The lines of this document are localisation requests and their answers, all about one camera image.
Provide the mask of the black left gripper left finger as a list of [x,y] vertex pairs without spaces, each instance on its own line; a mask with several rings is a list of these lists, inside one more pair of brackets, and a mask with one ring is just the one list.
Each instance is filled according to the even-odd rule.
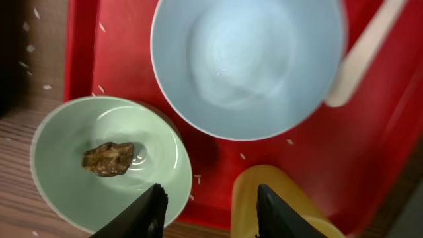
[[91,238],[162,238],[168,195],[154,184]]

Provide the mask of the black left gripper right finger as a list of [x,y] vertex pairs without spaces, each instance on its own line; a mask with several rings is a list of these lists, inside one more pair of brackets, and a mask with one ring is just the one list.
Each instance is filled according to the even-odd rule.
[[268,185],[258,186],[256,203],[259,238],[324,238]]

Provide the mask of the yellow plastic cup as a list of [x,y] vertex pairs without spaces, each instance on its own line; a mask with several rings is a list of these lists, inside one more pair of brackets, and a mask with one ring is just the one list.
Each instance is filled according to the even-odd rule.
[[345,238],[289,176],[271,165],[253,166],[236,178],[231,236]]

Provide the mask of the green bowl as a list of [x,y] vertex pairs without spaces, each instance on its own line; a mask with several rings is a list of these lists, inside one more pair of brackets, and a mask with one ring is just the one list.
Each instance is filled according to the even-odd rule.
[[53,110],[32,140],[30,169],[52,210],[95,233],[154,184],[169,201],[165,225],[191,195],[192,168],[174,124],[117,97],[83,97]]

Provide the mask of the brown food lump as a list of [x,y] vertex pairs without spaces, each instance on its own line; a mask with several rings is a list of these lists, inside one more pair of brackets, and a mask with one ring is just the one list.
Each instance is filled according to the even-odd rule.
[[100,177],[124,174],[134,158],[133,143],[107,142],[83,154],[82,167]]

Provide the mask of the light blue bowl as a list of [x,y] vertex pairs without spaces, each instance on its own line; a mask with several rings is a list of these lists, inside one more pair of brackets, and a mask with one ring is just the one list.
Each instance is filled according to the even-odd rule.
[[344,55],[340,0],[160,0],[151,29],[159,87],[211,136],[256,141],[309,117]]

